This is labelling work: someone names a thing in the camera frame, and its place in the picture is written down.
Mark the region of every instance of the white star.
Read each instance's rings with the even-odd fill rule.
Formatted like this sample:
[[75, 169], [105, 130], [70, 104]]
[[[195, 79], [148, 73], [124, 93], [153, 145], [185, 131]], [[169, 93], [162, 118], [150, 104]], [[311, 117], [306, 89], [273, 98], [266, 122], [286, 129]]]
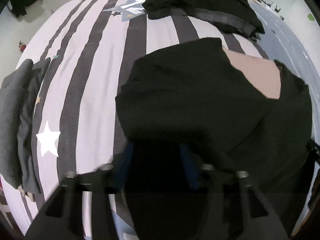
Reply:
[[48, 151], [59, 157], [55, 141], [59, 138], [60, 132], [51, 132], [48, 121], [45, 123], [43, 133], [38, 133], [36, 136], [41, 143], [41, 156], [43, 157]]

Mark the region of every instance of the gray stripe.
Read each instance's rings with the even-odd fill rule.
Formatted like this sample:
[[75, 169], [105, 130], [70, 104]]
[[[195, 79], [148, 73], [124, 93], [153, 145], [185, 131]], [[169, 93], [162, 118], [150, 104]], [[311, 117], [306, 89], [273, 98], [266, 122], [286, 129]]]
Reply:
[[103, 11], [116, 5], [118, 0], [108, 0], [94, 23], [88, 42], [78, 59], [66, 93], [60, 117], [60, 137], [57, 158], [58, 179], [61, 181], [66, 172], [76, 171], [76, 141], [78, 134], [79, 112], [82, 95], [87, 83], [94, 54], [97, 51], [102, 33], [107, 26], [112, 11]]
[[7, 203], [7, 200], [5, 199], [5, 197], [2, 195], [2, 192], [0, 192], [0, 205], [2, 206], [6, 206], [8, 203]]
[[228, 45], [228, 49], [229, 50], [232, 50], [232, 51], [235, 51], [235, 52], [238, 52], [238, 53], [241, 53], [241, 54], [245, 54], [243, 49], [241, 48], [240, 46], [240, 43], [239, 41], [235, 38], [234, 35], [232, 34], [226, 34], [226, 33], [223, 33], [222, 32], [222, 35]]
[[[118, 0], [116, 6], [123, 5], [127, 3], [127, 1], [128, 0]], [[94, 21], [91, 23], [90, 29], [86, 34], [87, 38], [81, 45], [81, 50], [88, 41], [91, 28], [98, 18], [102, 7], [98, 13], [96, 13]], [[85, 85], [80, 104], [76, 145], [76, 165], [77, 173], [79, 174], [90, 172], [98, 165], [108, 163], [113, 154], [113, 133], [116, 113], [115, 96], [118, 88], [119, 70], [129, 22], [129, 20], [122, 22], [121, 16], [111, 16], [103, 31], [103, 36], [96, 54], [94, 55], [90, 75]], [[84, 22], [81, 24], [83, 29], [85, 29], [85, 25]], [[75, 66], [76, 62], [73, 65], [72, 71], [69, 71], [66, 80], [67, 87], [64, 87], [64, 94], [68, 89]], [[56, 129], [59, 129], [60, 114], [64, 99], [65, 98], [63, 98], [63, 101], [60, 103], [58, 110], [58, 122], [55, 122]], [[88, 159], [88, 152], [94, 152], [95, 157]]]
[[41, 97], [41, 100], [40, 100], [40, 103], [38, 103], [36, 105], [35, 114], [34, 114], [34, 118], [33, 118], [33, 122], [32, 122], [32, 138], [31, 138], [33, 165], [34, 165], [35, 175], [36, 175], [36, 178], [38, 180], [39, 187], [41, 190], [41, 194], [35, 195], [35, 200], [36, 200], [36, 205], [37, 205], [38, 210], [41, 209], [45, 200], [44, 200], [43, 188], [42, 188], [40, 176], [39, 176], [39, 166], [38, 166], [38, 156], [37, 156], [38, 141], [37, 141], [36, 134], [39, 132], [40, 125], [42, 122], [42, 111], [43, 111], [43, 107], [44, 107], [45, 98], [47, 96], [51, 81], [52, 81], [59, 65], [61, 64], [61, 62], [63, 60], [64, 53], [67, 49], [67, 46], [69, 44], [69, 41], [70, 41], [72, 35], [76, 32], [78, 25], [82, 22], [84, 16], [87, 14], [87, 12], [90, 10], [90, 8], [97, 1], [98, 0], [92, 0], [86, 6], [86, 8], [77, 16], [77, 18], [71, 23], [68, 32], [66, 33], [66, 35], [63, 37], [63, 39], [61, 41], [60, 49], [57, 52], [57, 55], [59, 55], [59, 57], [55, 58], [51, 61], [50, 65], [48, 67], [48, 70], [44, 76], [42, 88], [41, 88], [41, 91], [39, 94], [39, 96]]
[[258, 50], [258, 52], [260, 53], [260, 55], [264, 58], [264, 59], [269, 59], [268, 55], [266, 54], [266, 52], [260, 47], [260, 45], [254, 41], [252, 41], [252, 44], [256, 47], [256, 49]]
[[195, 41], [199, 39], [198, 33], [188, 16], [171, 16], [177, 31], [179, 43]]
[[18, 234], [18, 236], [21, 237], [21, 239], [23, 239], [23, 234], [21, 233], [20, 228], [18, 227], [13, 215], [11, 212], [5, 213], [7, 215], [7, 218], [9, 219], [10, 224], [13, 227], [13, 230]]
[[28, 215], [28, 218], [30, 220], [30, 222], [33, 221], [33, 218], [32, 218], [32, 215], [31, 215], [31, 212], [30, 212], [30, 209], [28, 207], [28, 203], [27, 203], [27, 200], [24, 196], [22, 196], [22, 193], [20, 193], [20, 196], [21, 196], [21, 199], [22, 199], [22, 202], [23, 202], [23, 205], [24, 205], [24, 208], [26, 209], [26, 212], [27, 212], [27, 215]]
[[233, 33], [233, 36], [237, 39], [237, 41], [239, 42], [241, 48], [243, 49], [246, 55], [262, 58], [262, 56], [260, 55], [258, 50], [255, 48], [255, 46], [251, 43], [251, 41], [249, 41], [245, 37], [236, 33]]
[[[130, 75], [133, 63], [146, 54], [147, 50], [147, 15], [141, 15], [130, 20], [127, 38], [125, 40], [123, 59], [119, 72], [118, 90], [124, 85]], [[122, 131], [118, 115], [115, 119], [115, 135], [113, 144], [113, 154], [122, 152], [126, 144], [126, 138]]]
[[219, 31], [219, 29], [216, 26], [212, 25], [209, 22], [205, 22], [194, 17], [189, 17], [189, 19], [193, 24], [193, 26], [195, 27], [198, 33], [199, 39], [206, 38], [206, 37], [220, 38], [222, 41], [222, 45], [228, 48], [228, 45], [224, 40], [222, 32]]
[[47, 45], [47, 47], [44, 49], [44, 52], [42, 53], [40, 60], [44, 60], [45, 57], [48, 54], [49, 49], [52, 47], [53, 42], [55, 41], [55, 39], [58, 37], [58, 35], [61, 33], [62, 29], [67, 25], [67, 23], [69, 22], [69, 20], [71, 19], [72, 15], [75, 14], [75, 12], [79, 9], [79, 7], [85, 2], [86, 0], [81, 0], [80, 3], [77, 4], [76, 7], [74, 7], [72, 9], [72, 11], [69, 13], [68, 17], [64, 20], [64, 22], [60, 25], [60, 27], [58, 28], [58, 30], [56, 31], [56, 33], [52, 36], [52, 38], [49, 40], [49, 43]]

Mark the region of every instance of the black jacket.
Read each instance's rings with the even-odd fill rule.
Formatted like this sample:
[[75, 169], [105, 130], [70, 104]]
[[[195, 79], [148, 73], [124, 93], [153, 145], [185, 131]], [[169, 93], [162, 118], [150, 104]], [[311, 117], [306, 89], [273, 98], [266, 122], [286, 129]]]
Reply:
[[150, 19], [188, 15], [246, 38], [265, 33], [248, 0], [146, 0], [142, 6]]
[[152, 52], [134, 63], [116, 97], [124, 134], [132, 142], [186, 143], [220, 170], [247, 171], [291, 233], [312, 179], [312, 170], [303, 173], [312, 108], [308, 86], [278, 65], [276, 100], [231, 66], [220, 39]]

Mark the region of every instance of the gray clothing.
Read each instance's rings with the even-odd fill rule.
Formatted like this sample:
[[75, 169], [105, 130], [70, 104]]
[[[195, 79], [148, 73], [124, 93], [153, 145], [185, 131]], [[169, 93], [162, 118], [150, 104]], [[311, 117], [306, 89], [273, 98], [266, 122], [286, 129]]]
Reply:
[[30, 146], [33, 109], [49, 63], [26, 59], [0, 89], [0, 173], [12, 187], [31, 193], [40, 193]]

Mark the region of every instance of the gray floor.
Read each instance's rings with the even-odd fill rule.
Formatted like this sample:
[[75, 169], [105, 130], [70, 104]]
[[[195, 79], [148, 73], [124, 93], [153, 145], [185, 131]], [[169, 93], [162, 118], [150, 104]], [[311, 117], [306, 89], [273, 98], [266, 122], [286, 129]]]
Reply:
[[279, 17], [250, 1], [265, 28], [258, 44], [265, 50], [270, 59], [283, 62], [296, 76], [309, 85], [312, 100], [313, 126], [312, 137], [320, 143], [320, 76], [307, 51], [292, 30]]

